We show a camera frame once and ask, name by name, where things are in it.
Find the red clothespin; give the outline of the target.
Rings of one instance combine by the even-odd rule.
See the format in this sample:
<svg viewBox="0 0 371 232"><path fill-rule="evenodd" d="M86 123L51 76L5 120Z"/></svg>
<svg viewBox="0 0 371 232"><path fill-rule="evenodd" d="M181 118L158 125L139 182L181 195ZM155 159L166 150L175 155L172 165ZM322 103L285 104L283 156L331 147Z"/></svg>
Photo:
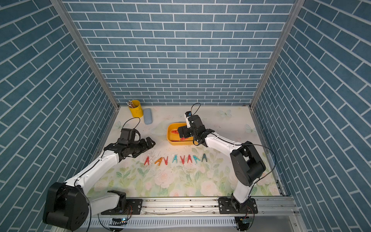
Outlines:
<svg viewBox="0 0 371 232"><path fill-rule="evenodd" d="M146 160L145 160L145 163L144 163L144 166L146 165L150 165L150 157L147 156Z"/></svg>

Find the yellow plastic storage box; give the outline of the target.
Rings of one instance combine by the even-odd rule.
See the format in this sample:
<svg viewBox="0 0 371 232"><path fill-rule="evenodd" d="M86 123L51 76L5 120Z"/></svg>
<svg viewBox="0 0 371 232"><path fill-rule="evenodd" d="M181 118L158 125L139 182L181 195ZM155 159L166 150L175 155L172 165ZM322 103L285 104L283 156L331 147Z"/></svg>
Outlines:
<svg viewBox="0 0 371 232"><path fill-rule="evenodd" d="M167 140L173 146L187 146L193 145L193 138L189 137L187 139L180 138L179 134L171 133L171 130L178 130L179 127L186 126L186 123L172 123L168 126L167 130Z"/></svg>

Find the grey-green clothespin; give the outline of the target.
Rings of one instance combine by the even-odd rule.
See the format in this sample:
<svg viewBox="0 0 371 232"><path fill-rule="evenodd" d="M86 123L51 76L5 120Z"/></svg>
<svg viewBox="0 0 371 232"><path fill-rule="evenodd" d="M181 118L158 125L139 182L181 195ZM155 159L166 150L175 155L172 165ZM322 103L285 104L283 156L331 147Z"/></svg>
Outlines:
<svg viewBox="0 0 371 232"><path fill-rule="evenodd" d="M205 153L202 156L202 162L208 162L208 159Z"/></svg>

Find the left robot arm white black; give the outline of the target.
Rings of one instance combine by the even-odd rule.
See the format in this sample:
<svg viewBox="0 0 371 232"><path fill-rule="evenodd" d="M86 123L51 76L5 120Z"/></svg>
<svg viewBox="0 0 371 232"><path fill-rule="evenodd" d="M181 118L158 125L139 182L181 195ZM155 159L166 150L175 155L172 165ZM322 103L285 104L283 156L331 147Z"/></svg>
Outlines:
<svg viewBox="0 0 371 232"><path fill-rule="evenodd" d="M150 137L141 138L136 129L122 129L117 142L107 145L86 168L62 183L52 184L46 195L43 222L75 231L86 219L99 213L133 214L133 207L127 202L125 192L109 190L95 198L89 198L87 194L109 169L127 157L138 157L155 144Z"/></svg>

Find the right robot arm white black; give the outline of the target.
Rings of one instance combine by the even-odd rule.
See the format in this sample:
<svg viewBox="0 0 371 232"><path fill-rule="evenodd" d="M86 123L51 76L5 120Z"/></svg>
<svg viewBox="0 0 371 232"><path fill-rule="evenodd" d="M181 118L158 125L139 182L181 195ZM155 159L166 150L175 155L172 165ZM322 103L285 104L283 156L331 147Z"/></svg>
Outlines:
<svg viewBox="0 0 371 232"><path fill-rule="evenodd" d="M212 129L206 129L198 115L190 111L185 113L186 125L178 128L181 138L193 138L197 145L215 149L230 157L235 176L238 179L236 189L231 195L231 206L237 213L248 210L253 185L266 170L255 146L247 141L238 143L220 136Z"/></svg>

